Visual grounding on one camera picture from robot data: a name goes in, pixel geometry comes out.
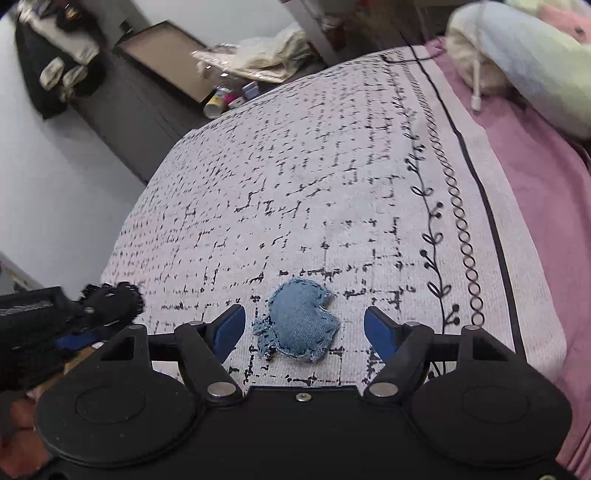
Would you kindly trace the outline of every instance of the white wall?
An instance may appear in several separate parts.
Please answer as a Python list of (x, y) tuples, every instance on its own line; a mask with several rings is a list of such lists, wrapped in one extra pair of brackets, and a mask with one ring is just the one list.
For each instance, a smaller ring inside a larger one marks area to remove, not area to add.
[(279, 0), (134, 0), (153, 25), (170, 20), (206, 45), (273, 37), (294, 22)]
[(0, 254), (76, 296), (99, 281), (142, 183), (72, 110), (43, 122), (0, 21)]

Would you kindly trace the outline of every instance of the circular black disc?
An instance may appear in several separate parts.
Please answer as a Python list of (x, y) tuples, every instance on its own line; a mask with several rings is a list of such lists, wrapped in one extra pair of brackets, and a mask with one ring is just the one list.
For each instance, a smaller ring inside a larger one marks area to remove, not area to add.
[(510, 362), (475, 362), (430, 380), (411, 400), (431, 445), (463, 463), (508, 466), (553, 458), (569, 431), (564, 395)]
[(187, 388), (150, 369), (108, 369), (64, 380), (40, 399), (37, 429), (51, 453), (75, 463), (144, 461), (178, 439), (195, 415)]

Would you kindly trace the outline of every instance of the vine pattern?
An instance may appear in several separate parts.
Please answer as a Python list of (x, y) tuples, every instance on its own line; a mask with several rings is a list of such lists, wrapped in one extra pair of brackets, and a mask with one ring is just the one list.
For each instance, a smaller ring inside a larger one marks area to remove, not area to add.
[[(399, 60), (404, 59), (404, 56), (400, 50), (396, 50), (396, 55)], [(385, 56), (382, 56), (382, 59), (385, 62), (388, 62)], [(470, 321), (473, 325), (482, 326), (485, 322), (485, 316), (482, 313), (484, 303), (480, 297), (481, 288), (480, 284), (478, 283), (479, 276), (478, 271), (476, 270), (476, 259), (473, 256), (474, 249), (470, 243), (471, 236), (468, 228), (468, 222), (466, 220), (466, 211), (463, 208), (463, 201), (462, 197), (460, 196), (460, 189), (457, 186), (455, 171), (447, 160), (445, 152), (443, 151), (443, 146), (439, 139), (439, 133), (437, 132), (437, 124), (435, 123), (435, 118), (433, 116), (433, 110), (427, 103), (417, 79), (411, 73), (407, 63), (401, 63), (400, 65), (402, 66), (402, 70), (410, 82), (414, 94), (417, 97), (418, 103), (423, 110), (425, 119), (427, 120), (427, 132), (429, 135), (431, 147), (437, 159), (439, 160), (439, 163), (443, 167), (443, 174), (445, 175), (445, 182), (447, 184), (447, 192), (451, 197), (450, 203), (452, 204), (453, 215), (456, 218), (455, 223), (458, 230), (457, 237), (460, 241), (460, 252), (463, 255), (462, 262), (466, 268), (465, 275), (468, 280), (470, 308), (473, 312)]]
[(441, 308), (441, 332), (445, 333), (445, 329), (448, 325), (460, 324), (460, 318), (457, 316), (460, 306), (457, 303), (454, 303), (452, 304), (451, 309), (446, 311), (444, 298), (450, 294), (452, 286), (451, 284), (444, 283), (439, 270), (439, 264), (437, 263), (437, 246), (443, 241), (443, 234), (436, 231), (434, 220), (439, 220), (441, 218), (443, 204), (442, 202), (430, 202), (430, 197), (432, 197), (434, 190), (425, 185), (423, 175), (421, 174), (420, 164), (425, 161), (425, 157), (421, 154), (425, 150), (425, 145), (420, 143), (420, 137), (413, 133), (413, 120), (417, 113), (404, 106), (403, 102), (406, 97), (404, 95), (404, 88), (397, 82), (399, 75), (393, 73), (387, 67), (385, 67), (384, 70), (389, 74), (390, 84), (394, 88), (395, 97), (392, 98), (394, 108), (397, 110), (397, 114), (403, 117), (400, 122), (400, 128), (404, 136), (411, 142), (411, 152), (404, 158), (404, 162), (406, 163), (407, 170), (413, 172), (417, 176), (419, 185), (412, 186), (411, 191), (422, 198), (427, 212), (427, 232), (423, 233), (421, 237), (428, 247), (421, 249), (419, 254), (424, 259), (425, 268), (433, 270), (437, 276), (437, 281), (435, 283), (432, 281), (427, 282), (427, 288), (439, 301), (439, 306)]

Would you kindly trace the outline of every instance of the pink plush face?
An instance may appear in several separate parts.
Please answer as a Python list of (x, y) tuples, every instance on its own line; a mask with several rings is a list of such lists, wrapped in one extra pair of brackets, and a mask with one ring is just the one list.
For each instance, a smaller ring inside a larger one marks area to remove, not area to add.
[(579, 43), (591, 43), (591, 18), (560, 10), (551, 5), (540, 5), (538, 18), (554, 28), (568, 33)]

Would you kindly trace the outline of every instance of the screw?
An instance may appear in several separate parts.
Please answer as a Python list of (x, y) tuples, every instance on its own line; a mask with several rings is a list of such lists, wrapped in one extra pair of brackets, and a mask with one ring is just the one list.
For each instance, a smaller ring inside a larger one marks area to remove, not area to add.
[(398, 387), (389, 382), (378, 382), (369, 386), (369, 392), (374, 397), (393, 397), (398, 393)]
[(306, 392), (300, 392), (295, 396), (297, 401), (310, 401), (312, 400), (312, 395)]
[(208, 386), (207, 392), (212, 397), (229, 397), (236, 392), (236, 385), (230, 382), (215, 382)]

